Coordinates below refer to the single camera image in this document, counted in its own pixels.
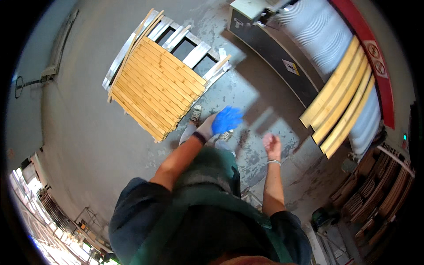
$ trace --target concrete floor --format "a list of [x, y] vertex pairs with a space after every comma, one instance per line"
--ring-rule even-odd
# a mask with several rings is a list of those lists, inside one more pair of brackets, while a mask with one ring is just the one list
[[[283, 159], [310, 135], [311, 129], [298, 120], [304, 108], [284, 81], [256, 53], [224, 30], [231, 1], [77, 3], [80, 12], [65, 46], [59, 75], [55, 83], [44, 88], [45, 145], [44, 153], [40, 154], [46, 178], [53, 187], [51, 192], [71, 218], [90, 206], [106, 224], [123, 187], [134, 177], [149, 180], [176, 148], [187, 124], [185, 117], [165, 141], [155, 144], [131, 116], [123, 114], [118, 103], [106, 102], [107, 91], [101, 84], [108, 68], [150, 8], [165, 9], [166, 16], [180, 25], [192, 25], [193, 34], [213, 47], [224, 47], [233, 56], [230, 60], [233, 68], [199, 102], [204, 107], [203, 118], [227, 105], [245, 112], [244, 123], [229, 141], [237, 153], [242, 190], [247, 186], [260, 190], [258, 187], [266, 174], [266, 154], [262, 147], [266, 132], [281, 136]], [[296, 172], [289, 169], [282, 172], [284, 183], [301, 182], [298, 188], [290, 189], [286, 201], [294, 210], [303, 209], [299, 212], [303, 220], [343, 180], [339, 176], [343, 156], [327, 162], [316, 148], [315, 144], [303, 148], [310, 151], [306, 156], [293, 155], [293, 161], [308, 164], [307, 167], [295, 163]], [[327, 170], [320, 171], [319, 166]]]

